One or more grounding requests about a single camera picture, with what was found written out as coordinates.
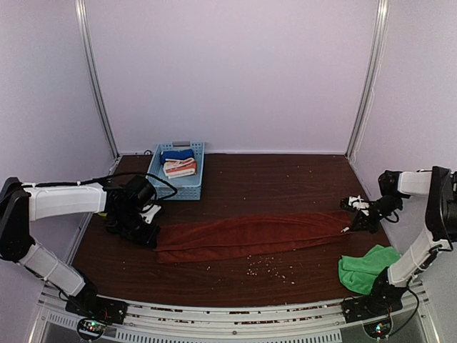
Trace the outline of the green microfiber towel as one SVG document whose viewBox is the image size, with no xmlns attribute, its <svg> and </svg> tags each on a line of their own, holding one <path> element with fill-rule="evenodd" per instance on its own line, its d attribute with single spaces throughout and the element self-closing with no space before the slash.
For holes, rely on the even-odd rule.
<svg viewBox="0 0 457 343">
<path fill-rule="evenodd" d="M 343 255 L 338 261 L 340 283 L 349 291 L 369 295 L 377 276 L 401 255 L 393 247 L 376 245 L 363 257 Z"/>
</svg>

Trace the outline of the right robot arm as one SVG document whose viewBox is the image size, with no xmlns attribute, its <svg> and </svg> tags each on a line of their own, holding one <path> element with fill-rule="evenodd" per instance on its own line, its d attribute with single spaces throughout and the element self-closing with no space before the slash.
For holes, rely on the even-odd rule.
<svg viewBox="0 0 457 343">
<path fill-rule="evenodd" d="M 353 212 L 349 226 L 352 232 L 374 233 L 381 220 L 403 209 L 403 201 L 411 197 L 426 200 L 421 230 L 397 262 L 376 277 L 364 306 L 372 315 L 383 314 L 399 302 L 410 283 L 429 268 L 439 254 L 452 252 L 456 243 L 456 173 L 442 166 L 428 170 L 390 171 L 378 177 L 381 197 L 365 200 L 349 196 L 341 200 L 341 208 Z"/>
</svg>

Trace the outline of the dark red towel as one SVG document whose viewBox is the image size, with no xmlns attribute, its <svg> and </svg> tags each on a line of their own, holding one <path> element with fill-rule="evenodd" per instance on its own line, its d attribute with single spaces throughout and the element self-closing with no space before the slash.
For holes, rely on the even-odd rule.
<svg viewBox="0 0 457 343">
<path fill-rule="evenodd" d="M 343 211 L 234 217 L 163 227 L 159 264 L 210 262 L 339 243 L 350 219 Z"/>
</svg>

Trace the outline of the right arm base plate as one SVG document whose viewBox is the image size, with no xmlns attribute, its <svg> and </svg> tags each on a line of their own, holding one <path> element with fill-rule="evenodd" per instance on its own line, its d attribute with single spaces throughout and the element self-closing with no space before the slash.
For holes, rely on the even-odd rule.
<svg viewBox="0 0 457 343">
<path fill-rule="evenodd" d="M 346 323 L 352 323 L 388 316 L 391 312 L 403 309 L 403 304 L 400 299 L 389 299 L 386 296 L 365 296 L 345 299 L 341 302 L 341 308 Z"/>
</svg>

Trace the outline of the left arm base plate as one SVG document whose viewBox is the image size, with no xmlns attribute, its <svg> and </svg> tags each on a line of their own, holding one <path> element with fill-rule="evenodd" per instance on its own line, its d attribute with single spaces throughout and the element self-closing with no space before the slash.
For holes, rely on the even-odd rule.
<svg viewBox="0 0 457 343">
<path fill-rule="evenodd" d="M 82 317 L 90 317 L 107 324 L 123 324 L 127 313 L 126 302 L 103 297 L 97 297 L 92 309 L 84 309 L 75 301 L 67 300 L 65 310 Z"/>
</svg>

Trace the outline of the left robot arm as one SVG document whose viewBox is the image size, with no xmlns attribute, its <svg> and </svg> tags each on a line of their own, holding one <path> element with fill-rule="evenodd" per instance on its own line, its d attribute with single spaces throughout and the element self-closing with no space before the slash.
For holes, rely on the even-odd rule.
<svg viewBox="0 0 457 343">
<path fill-rule="evenodd" d="M 47 249 L 32 235 L 31 226 L 80 214 L 103 214 L 108 232 L 155 249 L 161 202 L 176 196 L 177 189 L 162 180 L 171 193 L 160 197 L 151 177 L 130 173 L 125 184 L 117 184 L 114 176 L 40 183 L 8 178 L 1 190 L 1 259 L 22 266 L 56 287 L 70 305 L 87 317 L 98 316 L 103 303 L 94 283 Z"/>
</svg>

